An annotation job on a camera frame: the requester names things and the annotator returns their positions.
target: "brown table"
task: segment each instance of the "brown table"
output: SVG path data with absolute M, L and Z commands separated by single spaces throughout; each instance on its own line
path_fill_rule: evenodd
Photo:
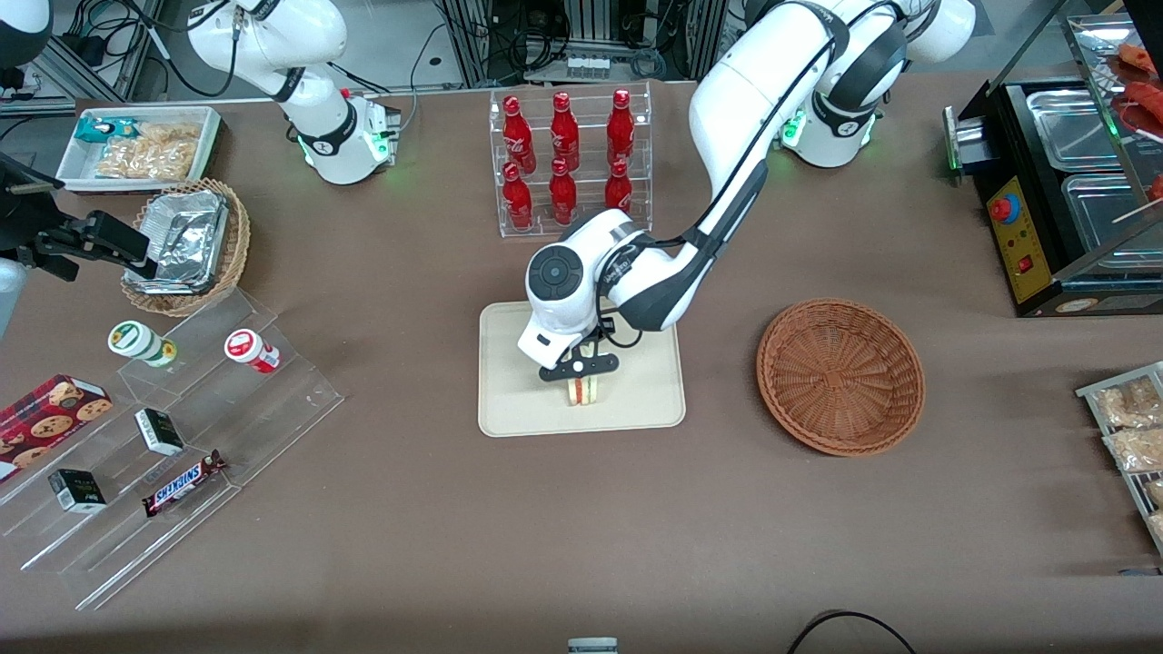
M 1115 576 L 1158 560 L 1072 390 L 1163 358 L 1163 319 L 1012 318 L 971 186 L 941 178 L 940 111 L 979 83 L 904 77 L 844 169 L 770 157 L 678 327 L 682 425 L 509 440 L 477 428 L 477 319 L 523 298 L 538 243 L 497 234 L 487 94 L 422 98 L 399 164 L 344 189 L 304 165 L 274 105 L 220 105 L 212 172 L 254 221 L 242 286 L 350 399 L 98 612 L 0 552 L 0 635 L 17 639 L 0 651 L 531 654 L 613 634 L 626 654 L 783 652 L 848 607 L 922 652 L 1158 652 L 1163 580 Z M 652 88 L 670 236 L 708 184 L 693 85 Z M 140 199 L 62 204 L 131 216 Z M 117 320 L 172 325 L 134 311 L 117 275 L 33 276 L 0 401 L 58 371 L 113 374 Z M 816 454 L 758 398 L 764 326 L 821 296 L 884 312 L 921 355 L 925 415 L 882 456 Z M 896 651 L 875 628 L 821 631 L 816 651 Z

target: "emergency stop button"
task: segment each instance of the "emergency stop button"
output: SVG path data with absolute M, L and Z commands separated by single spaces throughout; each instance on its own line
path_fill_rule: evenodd
M 1001 225 L 1013 225 L 1021 213 L 1021 200 L 1013 193 L 1006 193 L 990 202 L 990 218 Z

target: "red button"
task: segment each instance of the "red button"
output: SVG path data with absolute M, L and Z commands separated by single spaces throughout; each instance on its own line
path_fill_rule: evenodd
M 1009 202 L 1009 200 L 1005 198 L 993 200 L 990 204 L 990 218 L 997 220 L 998 222 L 1001 222 L 1003 220 L 1009 218 L 1009 214 L 1012 212 L 1013 212 L 1013 205 Z

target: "yellow control panel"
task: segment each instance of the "yellow control panel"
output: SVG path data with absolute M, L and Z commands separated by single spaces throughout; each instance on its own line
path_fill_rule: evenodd
M 1050 265 L 1046 262 L 1037 232 L 1026 208 L 1018 178 L 1013 178 L 985 204 L 993 226 L 993 237 L 998 240 L 1001 261 L 1014 298 L 1023 303 L 1050 285 Z

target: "foil-covered container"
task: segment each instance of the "foil-covered container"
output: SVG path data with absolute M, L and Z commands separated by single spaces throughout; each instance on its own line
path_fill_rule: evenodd
M 126 284 L 155 294 L 201 294 L 214 286 L 222 254 L 229 201 L 213 191 L 163 194 L 150 200 L 138 230 L 149 237 L 157 275 L 144 279 L 126 271 Z

